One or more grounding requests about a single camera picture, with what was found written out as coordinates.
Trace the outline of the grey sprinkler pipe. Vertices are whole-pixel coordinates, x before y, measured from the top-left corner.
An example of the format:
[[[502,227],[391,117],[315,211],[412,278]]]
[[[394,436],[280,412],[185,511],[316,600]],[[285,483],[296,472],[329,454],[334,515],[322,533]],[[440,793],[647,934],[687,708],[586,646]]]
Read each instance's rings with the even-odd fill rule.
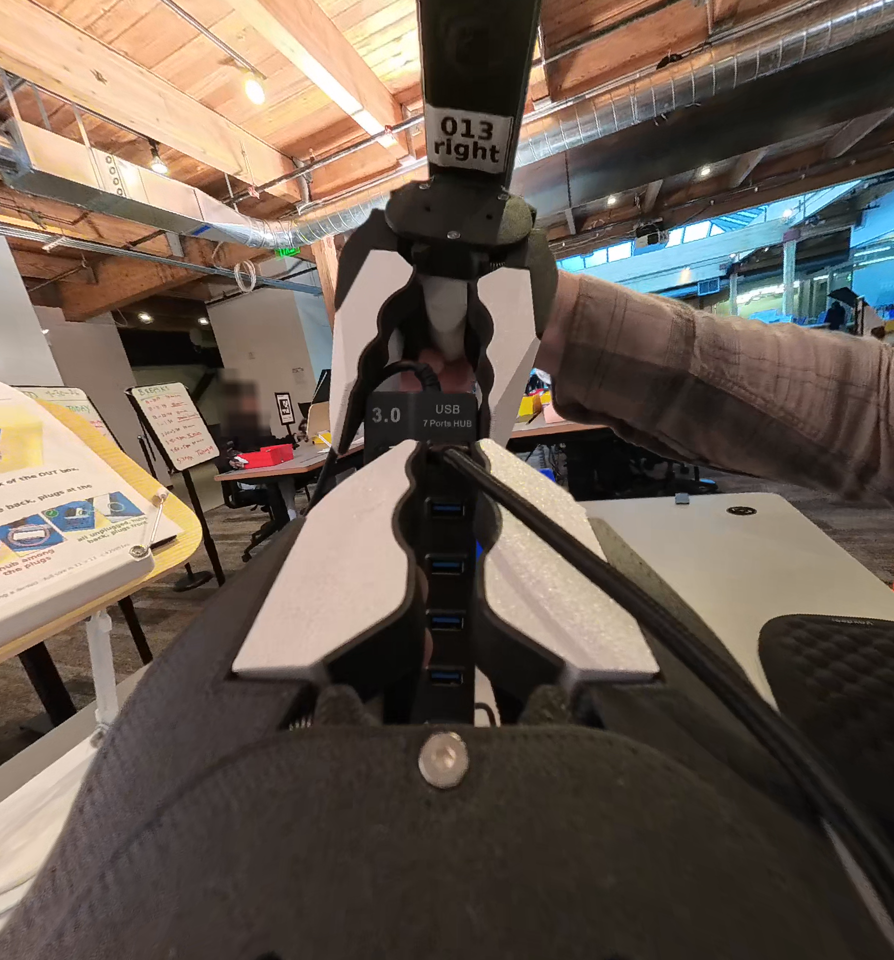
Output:
[[[260,273],[251,274],[251,284],[248,284],[248,267],[251,264],[237,264],[233,269],[224,268],[214,264],[201,265],[184,258],[170,256],[161,256],[153,253],[135,249],[133,247],[118,247],[104,243],[81,239],[66,234],[47,234],[26,226],[17,226],[13,224],[0,222],[0,237],[6,239],[17,239],[38,244],[42,252],[49,253],[54,249],[76,250],[82,254],[94,254],[114,258],[131,258],[143,262],[153,263],[159,266],[174,267],[188,272],[194,272],[207,277],[223,278],[235,282],[237,289],[248,294],[259,287],[284,290],[297,294],[321,297],[320,288],[311,285],[302,284],[291,279],[275,278],[262,276]]]

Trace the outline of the person's right forearm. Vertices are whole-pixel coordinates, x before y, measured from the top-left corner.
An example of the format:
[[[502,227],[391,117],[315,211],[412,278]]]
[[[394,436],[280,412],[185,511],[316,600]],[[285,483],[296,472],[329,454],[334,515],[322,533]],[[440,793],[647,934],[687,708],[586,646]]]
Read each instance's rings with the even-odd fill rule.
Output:
[[[894,510],[894,345],[720,317],[561,271],[536,364],[567,420]]]

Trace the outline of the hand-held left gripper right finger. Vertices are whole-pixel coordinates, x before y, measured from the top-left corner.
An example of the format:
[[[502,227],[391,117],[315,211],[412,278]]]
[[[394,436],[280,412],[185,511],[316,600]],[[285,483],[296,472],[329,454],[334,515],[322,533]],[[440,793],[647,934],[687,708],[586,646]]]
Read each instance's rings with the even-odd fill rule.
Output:
[[[473,521],[480,545],[471,594],[477,669],[511,722],[537,690],[570,697],[597,683],[640,684],[659,674],[635,618],[484,488]]]

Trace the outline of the silver spiral air duct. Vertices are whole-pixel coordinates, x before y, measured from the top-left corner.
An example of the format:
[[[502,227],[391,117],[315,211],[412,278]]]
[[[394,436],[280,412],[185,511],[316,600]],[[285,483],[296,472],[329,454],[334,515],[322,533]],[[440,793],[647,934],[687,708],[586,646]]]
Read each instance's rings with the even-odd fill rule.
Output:
[[[663,67],[606,80],[525,117],[516,169],[894,30],[894,1],[788,2]]]

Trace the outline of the black cable copper plug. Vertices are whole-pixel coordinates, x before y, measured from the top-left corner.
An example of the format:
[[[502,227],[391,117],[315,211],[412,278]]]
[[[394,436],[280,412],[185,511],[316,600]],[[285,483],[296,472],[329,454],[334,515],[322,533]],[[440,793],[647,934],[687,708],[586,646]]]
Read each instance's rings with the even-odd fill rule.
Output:
[[[643,588],[557,526],[513,488],[495,479],[461,448],[436,448],[430,457],[506,509],[562,560],[618,602],[710,690],[796,783],[857,863],[894,926],[894,847],[872,816],[849,796],[833,768],[807,739],[757,692],[749,692],[728,663],[666,611]]]

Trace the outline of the grey-top desk wooden edge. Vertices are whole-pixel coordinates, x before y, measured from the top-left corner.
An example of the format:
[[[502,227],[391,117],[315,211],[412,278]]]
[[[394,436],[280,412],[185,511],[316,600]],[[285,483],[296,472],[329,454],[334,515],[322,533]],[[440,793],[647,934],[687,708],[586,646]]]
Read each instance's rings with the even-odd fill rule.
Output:
[[[515,424],[506,448],[524,459],[528,466],[537,468],[574,499],[588,502],[610,499],[611,495],[591,486],[582,486],[580,492],[576,493],[570,486],[570,477],[566,472],[566,457],[559,459],[557,450],[572,450],[581,445],[601,446],[616,440],[616,435],[607,426],[563,419],[548,422],[542,414],[538,414],[531,422]]]

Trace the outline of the whiteboard with green writing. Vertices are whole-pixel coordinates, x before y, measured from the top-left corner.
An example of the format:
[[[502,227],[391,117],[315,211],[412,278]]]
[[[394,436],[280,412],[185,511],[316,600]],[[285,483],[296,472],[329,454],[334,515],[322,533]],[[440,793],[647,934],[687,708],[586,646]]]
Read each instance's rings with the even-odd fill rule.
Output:
[[[121,448],[120,442],[111,432],[101,412],[84,390],[66,386],[21,386],[16,389],[34,401],[57,404],[71,413],[78,414],[107,440]]]

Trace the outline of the person's right hand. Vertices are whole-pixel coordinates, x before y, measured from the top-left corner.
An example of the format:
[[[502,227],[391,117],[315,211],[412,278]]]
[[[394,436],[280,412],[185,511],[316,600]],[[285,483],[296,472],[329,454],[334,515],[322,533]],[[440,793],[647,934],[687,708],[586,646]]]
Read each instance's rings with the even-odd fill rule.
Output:
[[[422,349],[417,362],[426,364],[436,374],[441,391],[447,394],[473,393],[476,377],[465,356],[449,359],[433,347]]]

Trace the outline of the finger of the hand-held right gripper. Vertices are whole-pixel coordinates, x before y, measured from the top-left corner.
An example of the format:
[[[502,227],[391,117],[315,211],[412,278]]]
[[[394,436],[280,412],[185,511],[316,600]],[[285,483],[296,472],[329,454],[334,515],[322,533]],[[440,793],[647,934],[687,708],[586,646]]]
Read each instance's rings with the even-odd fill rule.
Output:
[[[539,347],[531,282],[527,270],[498,269],[471,290],[477,437],[501,447],[511,438]]]
[[[367,396],[390,361],[393,299],[414,268],[393,250],[371,250],[334,315],[329,398],[332,448],[349,450],[364,421]]]

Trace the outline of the long grey-top desk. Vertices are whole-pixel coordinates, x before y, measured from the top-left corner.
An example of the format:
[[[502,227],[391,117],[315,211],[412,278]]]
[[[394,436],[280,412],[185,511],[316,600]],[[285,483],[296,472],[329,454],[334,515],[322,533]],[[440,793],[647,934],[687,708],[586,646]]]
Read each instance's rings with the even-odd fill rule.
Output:
[[[329,459],[323,446],[300,447],[292,459],[273,465],[228,469],[213,476],[230,509],[265,506],[267,521],[251,535],[241,560],[248,563],[266,541],[297,518],[297,490],[316,485]]]

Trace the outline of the printed instruction sheet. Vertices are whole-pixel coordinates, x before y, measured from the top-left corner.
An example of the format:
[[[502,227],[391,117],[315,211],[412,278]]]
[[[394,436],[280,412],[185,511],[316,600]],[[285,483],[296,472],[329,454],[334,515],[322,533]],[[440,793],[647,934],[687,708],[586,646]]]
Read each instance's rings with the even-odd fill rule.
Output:
[[[0,620],[153,571],[179,529],[86,440],[0,382]]]

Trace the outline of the black multi-port usb hub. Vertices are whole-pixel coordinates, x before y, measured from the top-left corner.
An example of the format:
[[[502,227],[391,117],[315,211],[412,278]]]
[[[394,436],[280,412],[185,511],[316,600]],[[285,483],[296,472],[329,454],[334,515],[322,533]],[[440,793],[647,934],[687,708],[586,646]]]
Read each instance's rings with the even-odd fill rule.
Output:
[[[440,450],[470,453],[477,440],[478,402],[469,392],[377,390],[367,401],[364,458],[369,463],[408,440],[420,445],[410,469],[412,491],[398,529],[416,563],[425,602],[423,635],[429,662],[383,696],[386,723],[465,724],[476,719],[472,616],[478,546],[478,494],[441,461]]]

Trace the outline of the whiteboard with handwriting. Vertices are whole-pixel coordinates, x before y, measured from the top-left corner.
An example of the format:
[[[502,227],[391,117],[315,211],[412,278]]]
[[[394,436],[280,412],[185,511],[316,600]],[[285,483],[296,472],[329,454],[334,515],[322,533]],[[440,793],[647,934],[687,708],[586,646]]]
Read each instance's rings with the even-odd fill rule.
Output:
[[[223,586],[225,570],[191,475],[193,468],[213,465],[221,455],[207,424],[189,390],[179,382],[134,386],[125,393],[144,431],[153,440],[168,468],[174,474],[181,475],[189,504],[200,523],[202,546],[213,570],[208,579],[214,579],[219,586]]]

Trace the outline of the black mesh pad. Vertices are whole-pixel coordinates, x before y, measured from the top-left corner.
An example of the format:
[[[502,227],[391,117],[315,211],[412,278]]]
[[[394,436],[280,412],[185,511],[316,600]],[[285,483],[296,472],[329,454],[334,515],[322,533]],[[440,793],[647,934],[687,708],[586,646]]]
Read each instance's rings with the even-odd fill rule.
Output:
[[[780,714],[894,843],[894,621],[779,616],[758,656]]]

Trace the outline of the rectangular metal duct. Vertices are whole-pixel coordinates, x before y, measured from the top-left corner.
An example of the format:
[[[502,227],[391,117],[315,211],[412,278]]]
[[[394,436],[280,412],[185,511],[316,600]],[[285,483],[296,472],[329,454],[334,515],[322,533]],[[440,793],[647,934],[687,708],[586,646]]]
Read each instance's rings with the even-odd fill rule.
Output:
[[[17,169],[4,178],[15,190],[155,230],[262,245],[246,218],[195,187],[24,121],[7,130]]]

